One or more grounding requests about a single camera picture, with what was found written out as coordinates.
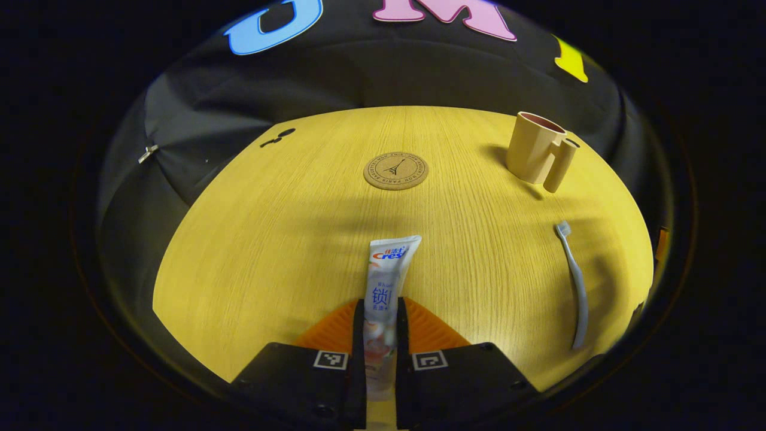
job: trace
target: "cup handle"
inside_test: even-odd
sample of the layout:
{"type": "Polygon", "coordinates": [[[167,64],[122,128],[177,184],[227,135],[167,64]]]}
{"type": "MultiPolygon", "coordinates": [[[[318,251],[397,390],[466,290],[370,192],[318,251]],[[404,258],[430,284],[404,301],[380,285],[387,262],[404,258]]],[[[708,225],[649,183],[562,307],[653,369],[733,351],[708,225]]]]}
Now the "cup handle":
{"type": "Polygon", "coordinates": [[[580,146],[575,141],[563,139],[561,143],[551,143],[551,153],[553,153],[553,164],[545,182],[542,184],[546,190],[555,193],[564,179],[572,159],[575,157],[575,151],[580,146]]]}

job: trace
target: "beige plastic cup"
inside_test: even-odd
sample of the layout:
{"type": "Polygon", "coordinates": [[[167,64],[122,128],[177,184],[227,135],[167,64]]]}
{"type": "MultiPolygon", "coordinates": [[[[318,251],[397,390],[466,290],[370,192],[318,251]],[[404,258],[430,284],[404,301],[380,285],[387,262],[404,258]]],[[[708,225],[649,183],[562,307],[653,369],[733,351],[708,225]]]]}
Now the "beige plastic cup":
{"type": "Polygon", "coordinates": [[[555,192],[579,148],[566,136],[566,130],[553,121],[519,112],[506,153],[508,170],[527,183],[544,182],[546,190],[555,192]]]}

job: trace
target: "light wood grain surface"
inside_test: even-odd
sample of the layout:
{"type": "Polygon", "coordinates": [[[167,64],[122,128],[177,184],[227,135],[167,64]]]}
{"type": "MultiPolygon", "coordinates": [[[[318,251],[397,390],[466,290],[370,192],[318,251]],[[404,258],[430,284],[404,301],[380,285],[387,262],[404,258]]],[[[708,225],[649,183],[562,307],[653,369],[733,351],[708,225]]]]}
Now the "light wood grain surface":
{"type": "Polygon", "coordinates": [[[653,258],[630,193],[572,133],[581,148],[556,194],[515,178],[504,164],[514,122],[480,110],[376,107],[277,124],[183,219],[155,282],[155,313],[232,381],[266,343],[290,343],[364,296],[371,240],[419,234],[404,295],[472,343],[497,344],[547,389],[625,332],[653,258]],[[422,184],[386,191],[365,181],[365,164],[394,151],[428,163],[422,184]],[[575,351],[575,289],[553,229],[561,220],[591,314],[575,351]]]}

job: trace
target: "cork coaster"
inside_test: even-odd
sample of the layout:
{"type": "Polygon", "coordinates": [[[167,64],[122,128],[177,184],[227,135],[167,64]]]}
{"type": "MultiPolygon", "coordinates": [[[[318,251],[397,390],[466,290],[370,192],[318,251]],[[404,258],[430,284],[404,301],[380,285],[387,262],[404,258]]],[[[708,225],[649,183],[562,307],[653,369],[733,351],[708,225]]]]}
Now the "cork coaster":
{"type": "Polygon", "coordinates": [[[368,183],[383,190],[404,190],[422,183],[428,176],[428,165],[410,153],[386,153],[365,166],[368,183]]]}

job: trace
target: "metal clip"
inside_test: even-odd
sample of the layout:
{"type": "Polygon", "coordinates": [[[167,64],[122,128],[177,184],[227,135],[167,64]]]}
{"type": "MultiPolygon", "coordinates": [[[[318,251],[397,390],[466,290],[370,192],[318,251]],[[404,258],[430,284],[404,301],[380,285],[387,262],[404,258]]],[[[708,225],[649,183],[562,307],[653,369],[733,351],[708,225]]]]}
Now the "metal clip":
{"type": "Polygon", "coordinates": [[[154,154],[156,150],[159,150],[159,147],[156,145],[146,147],[146,152],[144,153],[143,156],[141,156],[141,158],[139,158],[139,163],[143,163],[143,161],[148,159],[149,156],[151,156],[152,154],[154,154]]]}

